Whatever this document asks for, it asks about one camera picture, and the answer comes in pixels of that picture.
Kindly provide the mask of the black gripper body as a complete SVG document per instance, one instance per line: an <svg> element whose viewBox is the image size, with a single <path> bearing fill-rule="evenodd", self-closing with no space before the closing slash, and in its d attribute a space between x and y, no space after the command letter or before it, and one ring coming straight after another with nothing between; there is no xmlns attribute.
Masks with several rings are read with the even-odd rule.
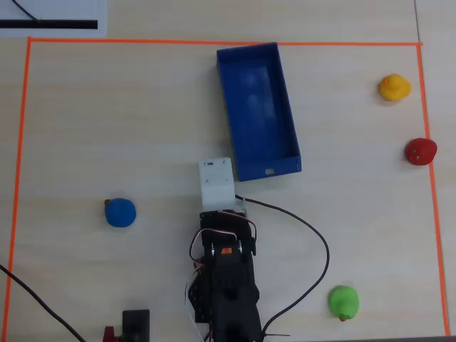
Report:
<svg viewBox="0 0 456 342"><path fill-rule="evenodd" d="M244 214L234 211L212 211L200 214L200 230L204 254L257 253L257 227Z"/></svg>

